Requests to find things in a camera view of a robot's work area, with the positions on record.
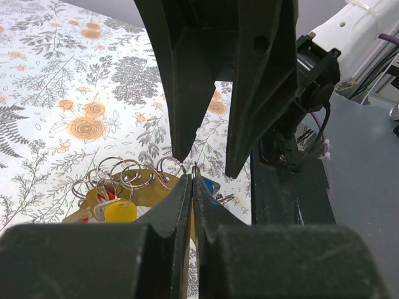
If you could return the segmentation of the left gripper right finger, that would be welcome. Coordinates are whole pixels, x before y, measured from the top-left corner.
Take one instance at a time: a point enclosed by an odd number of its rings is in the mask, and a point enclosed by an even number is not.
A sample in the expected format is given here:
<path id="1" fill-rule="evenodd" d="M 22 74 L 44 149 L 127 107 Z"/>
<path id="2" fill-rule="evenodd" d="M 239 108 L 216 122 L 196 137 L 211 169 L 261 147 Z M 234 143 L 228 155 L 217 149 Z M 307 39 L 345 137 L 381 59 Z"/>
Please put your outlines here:
<path id="1" fill-rule="evenodd" d="M 361 237 L 341 225 L 247 225 L 193 180 L 200 298 L 388 298 Z"/>

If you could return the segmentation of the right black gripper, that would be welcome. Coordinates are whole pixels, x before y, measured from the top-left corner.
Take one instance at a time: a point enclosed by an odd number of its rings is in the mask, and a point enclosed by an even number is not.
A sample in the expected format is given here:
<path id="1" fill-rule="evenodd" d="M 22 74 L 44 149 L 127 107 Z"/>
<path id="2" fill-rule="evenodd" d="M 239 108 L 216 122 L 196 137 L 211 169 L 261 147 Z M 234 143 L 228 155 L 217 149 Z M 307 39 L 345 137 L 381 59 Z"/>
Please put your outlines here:
<path id="1" fill-rule="evenodd" d="M 294 137 L 310 112 L 329 107 L 341 51 L 296 36 L 297 1 L 228 1 L 213 21 L 208 1 L 136 1 L 159 68 L 173 156 L 183 161 L 215 82 L 233 85 L 225 174 L 238 177 L 266 134 Z M 309 149 L 295 167 L 312 155 Z"/>

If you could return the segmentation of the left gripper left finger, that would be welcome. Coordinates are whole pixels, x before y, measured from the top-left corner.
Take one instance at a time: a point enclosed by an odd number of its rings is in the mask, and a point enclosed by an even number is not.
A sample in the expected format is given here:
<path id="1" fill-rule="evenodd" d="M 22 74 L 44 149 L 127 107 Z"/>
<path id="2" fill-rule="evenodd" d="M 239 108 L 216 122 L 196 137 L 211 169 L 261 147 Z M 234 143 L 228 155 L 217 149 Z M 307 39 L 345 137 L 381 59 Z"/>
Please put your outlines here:
<path id="1" fill-rule="evenodd" d="M 1 237 L 2 298 L 186 298 L 192 178 L 131 223 L 21 224 Z"/>

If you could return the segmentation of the red key tag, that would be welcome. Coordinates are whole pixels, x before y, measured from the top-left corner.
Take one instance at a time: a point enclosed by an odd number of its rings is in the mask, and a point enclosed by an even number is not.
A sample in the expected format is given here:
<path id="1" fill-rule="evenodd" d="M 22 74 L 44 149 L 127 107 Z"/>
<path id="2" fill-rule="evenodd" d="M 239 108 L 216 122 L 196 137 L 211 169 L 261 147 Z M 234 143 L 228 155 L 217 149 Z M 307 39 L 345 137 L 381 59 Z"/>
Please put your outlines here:
<path id="1" fill-rule="evenodd" d="M 84 219 L 87 219 L 87 221 L 104 221 L 104 210 L 105 208 L 109 205 L 110 201 L 115 200 L 115 195 L 114 193 L 110 192 L 109 190 L 101 191 L 99 194 L 99 198 L 101 200 L 101 203 L 96 205 L 94 207 L 94 212 L 95 212 L 95 217 L 93 217 L 92 213 L 89 211 L 86 212 L 86 215 Z"/>

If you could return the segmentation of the blue key tag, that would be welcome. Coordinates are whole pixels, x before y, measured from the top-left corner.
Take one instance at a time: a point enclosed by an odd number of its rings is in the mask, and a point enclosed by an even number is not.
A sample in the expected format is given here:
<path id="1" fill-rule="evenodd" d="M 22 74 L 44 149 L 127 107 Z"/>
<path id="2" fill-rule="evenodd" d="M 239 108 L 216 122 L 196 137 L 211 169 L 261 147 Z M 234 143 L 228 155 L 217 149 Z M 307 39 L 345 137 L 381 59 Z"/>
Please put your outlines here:
<path id="1" fill-rule="evenodd" d="M 209 192 L 211 193 L 212 197 L 213 197 L 213 201 L 216 202 L 217 201 L 217 197 L 218 197 L 218 193 L 220 190 L 220 183 L 217 183 L 216 181 L 213 181 L 212 179 L 206 178 L 206 177 L 202 177 L 206 187 L 208 188 Z"/>

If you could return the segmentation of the metal disc with keyrings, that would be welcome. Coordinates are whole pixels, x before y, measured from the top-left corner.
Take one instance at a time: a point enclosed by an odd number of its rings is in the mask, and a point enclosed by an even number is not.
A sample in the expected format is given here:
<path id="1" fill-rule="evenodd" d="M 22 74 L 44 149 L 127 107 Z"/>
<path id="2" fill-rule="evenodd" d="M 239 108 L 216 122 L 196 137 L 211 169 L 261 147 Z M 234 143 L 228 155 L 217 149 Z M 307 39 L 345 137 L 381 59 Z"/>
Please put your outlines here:
<path id="1" fill-rule="evenodd" d="M 115 200 L 129 201 L 137 207 L 137 217 L 143 215 L 148 209 L 161 202 L 174 188 L 179 178 L 163 170 L 164 162 L 170 161 L 177 166 L 178 174 L 186 174 L 184 165 L 176 158 L 166 156 L 157 164 L 141 164 L 134 159 L 108 157 L 91 169 L 83 179 L 77 180 L 72 185 L 72 194 L 79 198 L 79 209 L 63 219 L 63 223 L 99 222 L 84 219 L 88 208 L 81 208 L 86 194 L 91 189 L 98 193 L 109 190 L 114 193 Z"/>

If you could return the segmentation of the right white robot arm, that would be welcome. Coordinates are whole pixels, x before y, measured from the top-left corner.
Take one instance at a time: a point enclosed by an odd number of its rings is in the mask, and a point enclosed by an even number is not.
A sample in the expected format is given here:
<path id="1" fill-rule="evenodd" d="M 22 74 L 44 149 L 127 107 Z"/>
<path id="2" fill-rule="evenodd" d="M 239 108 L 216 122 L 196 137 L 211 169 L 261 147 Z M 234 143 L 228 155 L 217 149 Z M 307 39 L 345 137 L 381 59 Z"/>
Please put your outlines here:
<path id="1" fill-rule="evenodd" d="M 236 178 L 260 139 L 281 162 L 296 126 L 329 101 L 373 42 L 398 20 L 397 1 L 347 1 L 297 36 L 297 1 L 137 1 L 166 102 L 173 156 L 189 154 L 215 91 L 232 83 L 225 173 Z"/>

